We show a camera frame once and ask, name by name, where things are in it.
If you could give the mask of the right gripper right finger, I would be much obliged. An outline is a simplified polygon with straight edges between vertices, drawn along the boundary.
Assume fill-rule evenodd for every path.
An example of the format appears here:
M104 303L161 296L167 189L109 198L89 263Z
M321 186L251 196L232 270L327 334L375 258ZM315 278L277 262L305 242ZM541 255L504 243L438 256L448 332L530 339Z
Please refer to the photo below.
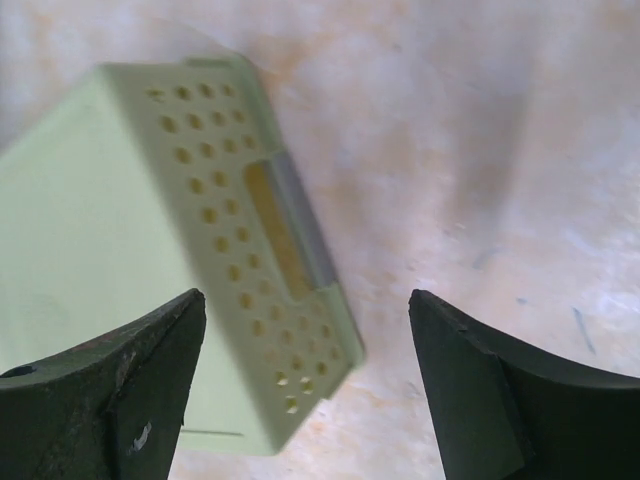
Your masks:
M636 479L639 380L413 291L413 342L448 479Z

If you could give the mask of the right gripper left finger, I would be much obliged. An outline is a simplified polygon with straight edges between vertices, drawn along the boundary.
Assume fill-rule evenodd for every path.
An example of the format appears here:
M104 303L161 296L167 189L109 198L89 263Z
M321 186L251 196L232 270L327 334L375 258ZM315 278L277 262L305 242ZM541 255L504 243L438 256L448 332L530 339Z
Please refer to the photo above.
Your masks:
M1 376L4 479L165 479L206 328L191 289Z

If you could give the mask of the light green shallow basket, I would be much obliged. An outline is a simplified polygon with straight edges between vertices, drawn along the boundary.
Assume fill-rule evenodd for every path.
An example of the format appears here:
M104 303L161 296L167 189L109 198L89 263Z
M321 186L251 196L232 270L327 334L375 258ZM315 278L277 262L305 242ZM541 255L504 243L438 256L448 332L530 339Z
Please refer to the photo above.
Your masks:
M191 288L207 326L181 448L276 454L364 361L252 65L99 65L1 157L1 363Z

